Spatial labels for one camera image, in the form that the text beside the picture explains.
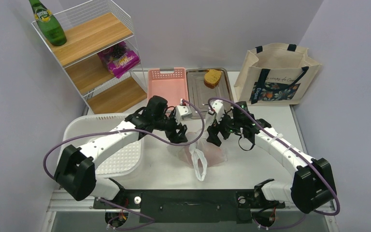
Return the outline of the white plastic grocery bag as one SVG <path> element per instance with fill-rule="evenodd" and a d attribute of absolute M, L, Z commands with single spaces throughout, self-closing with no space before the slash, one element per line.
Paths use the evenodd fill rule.
<path fill-rule="evenodd" d="M 168 151 L 180 161 L 194 169 L 196 178 L 203 182 L 207 175 L 208 167 L 212 167 L 228 160 L 228 151 L 207 141 L 208 126 L 214 121 L 214 116 L 206 115 L 204 128 L 196 132 L 186 133 L 186 138 L 193 141 L 202 132 L 202 136 L 194 143 L 187 146 L 169 146 Z"/>

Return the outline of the white plastic basin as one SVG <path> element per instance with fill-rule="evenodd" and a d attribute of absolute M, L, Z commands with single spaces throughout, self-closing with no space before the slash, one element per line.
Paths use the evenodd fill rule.
<path fill-rule="evenodd" d="M 81 116 L 67 126 L 63 140 L 85 134 L 114 131 L 128 115 L 128 113 L 114 113 Z M 68 142 L 61 146 L 57 160 L 60 161 L 61 154 L 68 145 L 73 145 L 82 148 L 81 152 L 85 156 L 94 158 L 97 177 L 116 180 L 132 178 L 136 175 L 143 159 L 143 142 L 133 142 L 113 153 L 109 146 L 102 147 L 111 144 L 112 139 L 117 137 L 118 134 L 114 134 L 102 139 L 98 135 Z"/>

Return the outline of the beige canvas tote bag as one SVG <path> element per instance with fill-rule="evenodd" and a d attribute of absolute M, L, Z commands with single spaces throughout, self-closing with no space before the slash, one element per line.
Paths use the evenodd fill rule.
<path fill-rule="evenodd" d="M 235 82 L 237 101 L 255 105 L 299 104 L 321 63 L 308 48 L 271 43 L 248 50 Z"/>

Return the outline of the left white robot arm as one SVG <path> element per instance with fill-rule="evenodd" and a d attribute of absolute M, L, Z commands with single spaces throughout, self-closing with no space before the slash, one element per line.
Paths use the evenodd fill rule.
<path fill-rule="evenodd" d="M 188 110 L 181 100 L 170 115 L 166 115 L 168 102 L 160 96 L 153 96 L 145 107 L 128 115 L 110 132 L 79 147 L 68 145 L 60 155 L 54 180 L 75 200 L 88 196 L 104 198 L 113 208 L 123 205 L 125 195 L 122 186 L 114 180 L 98 177 L 96 169 L 125 146 L 141 140 L 154 130 L 163 131 L 171 144 L 187 142 L 187 127 L 181 124 L 182 116 Z"/>

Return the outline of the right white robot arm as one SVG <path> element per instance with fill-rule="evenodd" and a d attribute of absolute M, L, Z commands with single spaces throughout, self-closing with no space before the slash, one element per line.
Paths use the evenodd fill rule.
<path fill-rule="evenodd" d="M 274 179 L 265 180 L 254 187 L 254 201 L 259 207 L 271 202 L 293 203 L 301 212 L 320 213 L 319 207 L 334 200 L 337 215 L 340 203 L 330 163 L 315 159 L 293 146 L 264 119 L 255 119 L 249 112 L 246 102 L 232 102 L 232 115 L 225 111 L 226 99 L 212 97 L 208 100 L 207 141 L 220 146 L 218 135 L 228 139 L 231 134 L 246 138 L 252 147 L 259 147 L 278 161 L 292 176 L 292 181 L 284 183 Z"/>

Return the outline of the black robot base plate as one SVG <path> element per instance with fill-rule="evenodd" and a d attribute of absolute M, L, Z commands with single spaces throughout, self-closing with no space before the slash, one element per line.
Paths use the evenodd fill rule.
<path fill-rule="evenodd" d="M 157 223 L 217 223 L 234 221 L 251 223 L 266 210 L 285 208 L 280 201 L 268 201 L 253 189 L 127 189 L 121 191 L 112 205 L 95 200 L 95 209 L 112 210 L 117 205 L 139 210 L 140 223 L 154 219 Z"/>

